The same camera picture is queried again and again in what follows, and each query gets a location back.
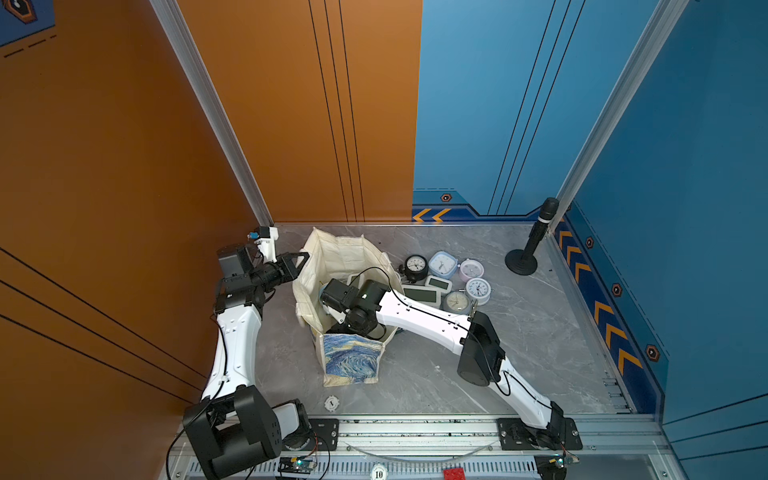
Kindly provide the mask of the cream canvas bag starry print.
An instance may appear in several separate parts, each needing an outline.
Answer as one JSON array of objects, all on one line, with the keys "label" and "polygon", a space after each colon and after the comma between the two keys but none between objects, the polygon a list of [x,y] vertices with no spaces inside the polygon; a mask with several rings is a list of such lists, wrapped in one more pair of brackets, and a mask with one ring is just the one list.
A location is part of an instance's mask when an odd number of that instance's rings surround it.
[{"label": "cream canvas bag starry print", "polygon": [[332,279],[352,281],[356,287],[376,280],[401,292],[400,275],[387,254],[363,236],[339,237],[315,228],[302,250],[309,260],[292,282],[295,311],[299,322],[310,327],[323,384],[377,383],[381,358],[396,329],[386,327],[382,333],[363,336],[351,333],[324,310],[320,295]]}]

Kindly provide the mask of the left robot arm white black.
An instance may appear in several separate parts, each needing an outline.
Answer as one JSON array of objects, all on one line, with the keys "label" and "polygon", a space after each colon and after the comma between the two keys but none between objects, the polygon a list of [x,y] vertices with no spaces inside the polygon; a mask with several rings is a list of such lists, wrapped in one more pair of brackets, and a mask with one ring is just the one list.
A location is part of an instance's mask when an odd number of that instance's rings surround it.
[{"label": "left robot arm white black", "polygon": [[283,449],[309,447],[317,440],[303,404],[271,406],[256,386],[257,337],[265,305],[275,289],[296,280],[310,256],[275,254],[268,240],[218,253],[213,321],[217,347],[200,401],[185,410],[183,431],[208,479],[225,479],[280,456]]}]

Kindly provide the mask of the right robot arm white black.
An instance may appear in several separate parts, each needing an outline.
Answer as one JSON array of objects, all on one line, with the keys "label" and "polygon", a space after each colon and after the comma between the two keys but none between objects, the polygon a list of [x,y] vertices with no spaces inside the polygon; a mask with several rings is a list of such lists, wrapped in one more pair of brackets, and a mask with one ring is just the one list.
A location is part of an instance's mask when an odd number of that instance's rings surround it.
[{"label": "right robot arm white black", "polygon": [[375,280],[356,288],[333,279],[321,291],[320,303],[356,334],[394,327],[445,347],[459,357],[457,371],[463,380],[497,388],[518,414],[534,446],[549,450],[564,446],[568,428],[563,409],[517,372],[485,313],[449,313]]}]

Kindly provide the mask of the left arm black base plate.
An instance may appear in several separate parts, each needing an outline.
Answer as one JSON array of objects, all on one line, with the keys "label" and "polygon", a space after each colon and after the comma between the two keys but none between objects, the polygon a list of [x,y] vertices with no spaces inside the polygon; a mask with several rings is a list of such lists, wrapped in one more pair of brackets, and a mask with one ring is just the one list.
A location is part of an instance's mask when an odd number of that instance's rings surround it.
[{"label": "left arm black base plate", "polygon": [[340,421],[338,418],[310,418],[282,440],[282,451],[337,450]]}]

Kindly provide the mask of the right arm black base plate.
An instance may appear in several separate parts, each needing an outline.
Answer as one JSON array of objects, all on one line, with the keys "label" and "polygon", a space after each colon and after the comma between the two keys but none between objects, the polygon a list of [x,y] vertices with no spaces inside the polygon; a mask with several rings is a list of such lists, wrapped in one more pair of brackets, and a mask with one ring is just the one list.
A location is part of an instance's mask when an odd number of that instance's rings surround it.
[{"label": "right arm black base plate", "polygon": [[496,420],[501,449],[504,451],[578,451],[583,449],[580,432],[572,418],[564,418],[557,433],[551,429],[528,427],[518,418]]}]

